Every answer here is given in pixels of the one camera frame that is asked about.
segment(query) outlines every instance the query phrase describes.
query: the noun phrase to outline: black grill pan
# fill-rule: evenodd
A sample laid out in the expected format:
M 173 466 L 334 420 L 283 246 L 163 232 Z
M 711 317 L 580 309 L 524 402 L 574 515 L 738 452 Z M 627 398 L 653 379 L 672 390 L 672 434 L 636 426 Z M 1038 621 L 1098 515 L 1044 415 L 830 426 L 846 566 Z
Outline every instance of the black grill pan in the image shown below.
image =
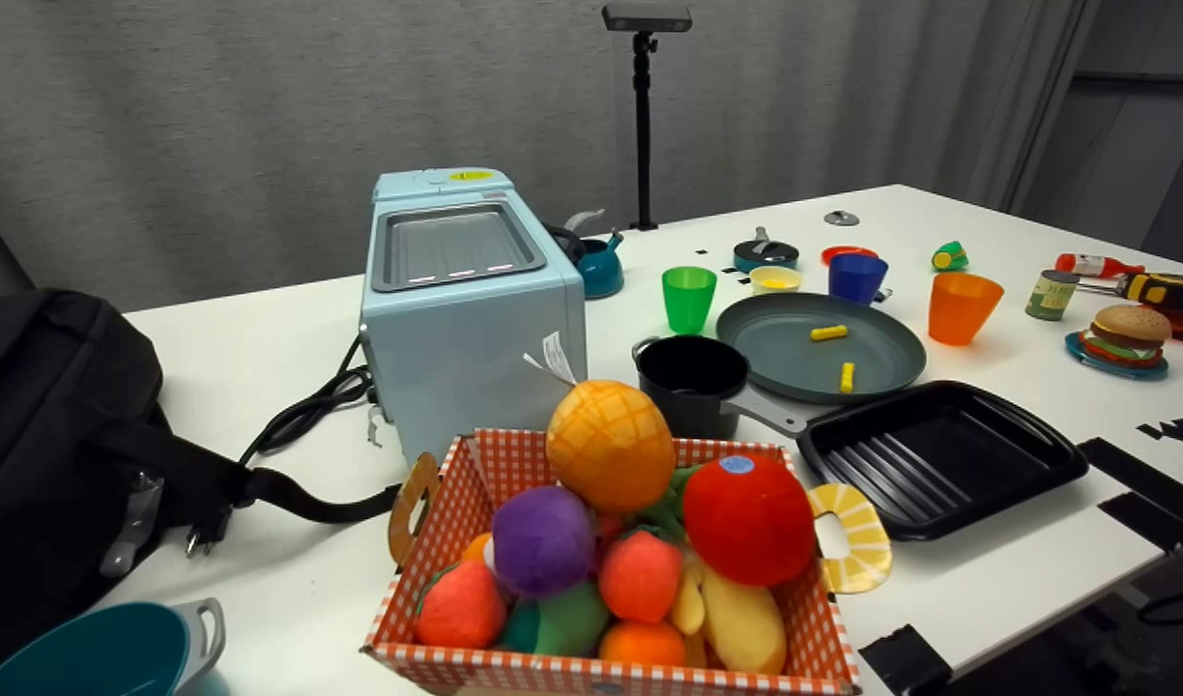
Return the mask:
M 1047 420 L 953 379 L 814 417 L 797 443 L 825 478 L 856 482 L 894 536 L 945 536 L 1088 472 Z

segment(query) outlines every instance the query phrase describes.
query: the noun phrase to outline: red basket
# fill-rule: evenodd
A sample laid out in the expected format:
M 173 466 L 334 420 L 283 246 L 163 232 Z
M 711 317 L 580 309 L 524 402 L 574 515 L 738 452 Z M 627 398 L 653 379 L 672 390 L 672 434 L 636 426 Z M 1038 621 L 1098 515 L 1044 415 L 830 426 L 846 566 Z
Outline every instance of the red basket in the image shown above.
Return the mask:
M 685 462 L 703 462 L 731 452 L 783 452 L 783 447 L 751 441 L 685 441 L 685 437 L 677 441 L 677 456 Z M 412 615 L 424 578 L 449 569 L 461 557 L 461 548 L 491 527 L 491 511 L 501 502 L 508 502 L 528 488 L 546 488 L 546 482 L 555 482 L 546 460 L 546 434 L 480 428 L 477 437 L 461 437 L 449 447 L 440 474 L 424 491 L 428 496 L 424 523 L 413 532 L 401 578 L 383 600 L 383 612 L 373 621 L 363 655 L 373 655 L 376 661 L 383 661 L 387 670 L 401 673 L 406 682 L 428 692 L 646 692 L 646 696 L 857 692 L 857 666 L 846 647 L 846 631 L 818 569 L 776 588 L 789 635 L 789 657 L 783 675 L 418 647 Z

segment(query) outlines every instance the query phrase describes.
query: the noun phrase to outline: teal bowl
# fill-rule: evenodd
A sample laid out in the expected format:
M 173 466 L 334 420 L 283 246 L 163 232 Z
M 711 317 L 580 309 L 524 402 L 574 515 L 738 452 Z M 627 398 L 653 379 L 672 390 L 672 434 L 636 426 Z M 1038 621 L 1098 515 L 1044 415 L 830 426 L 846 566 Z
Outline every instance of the teal bowl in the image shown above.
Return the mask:
M 226 649 L 217 600 L 122 603 L 79 615 L 0 666 L 0 696 L 89 692 L 171 696 L 213 670 Z

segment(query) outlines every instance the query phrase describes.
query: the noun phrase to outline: hamburger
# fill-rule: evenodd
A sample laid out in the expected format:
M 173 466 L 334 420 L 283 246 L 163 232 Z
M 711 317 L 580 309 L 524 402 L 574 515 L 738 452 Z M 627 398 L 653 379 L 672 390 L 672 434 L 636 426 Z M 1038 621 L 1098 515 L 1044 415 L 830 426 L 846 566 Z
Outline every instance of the hamburger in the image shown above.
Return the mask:
M 1163 340 L 1173 322 L 1147 307 L 1105 307 L 1095 312 L 1092 330 L 1079 334 L 1083 353 L 1098 362 L 1127 372 L 1163 366 Z

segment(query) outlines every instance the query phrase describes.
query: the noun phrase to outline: green cup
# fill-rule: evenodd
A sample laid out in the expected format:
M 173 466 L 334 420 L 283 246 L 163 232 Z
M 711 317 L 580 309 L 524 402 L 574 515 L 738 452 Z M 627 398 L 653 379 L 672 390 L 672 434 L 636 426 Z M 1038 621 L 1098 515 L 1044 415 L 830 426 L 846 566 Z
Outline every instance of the green cup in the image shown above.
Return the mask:
M 708 268 L 669 268 L 663 273 L 667 286 L 667 312 L 672 334 L 703 334 L 711 296 L 714 296 L 714 272 Z

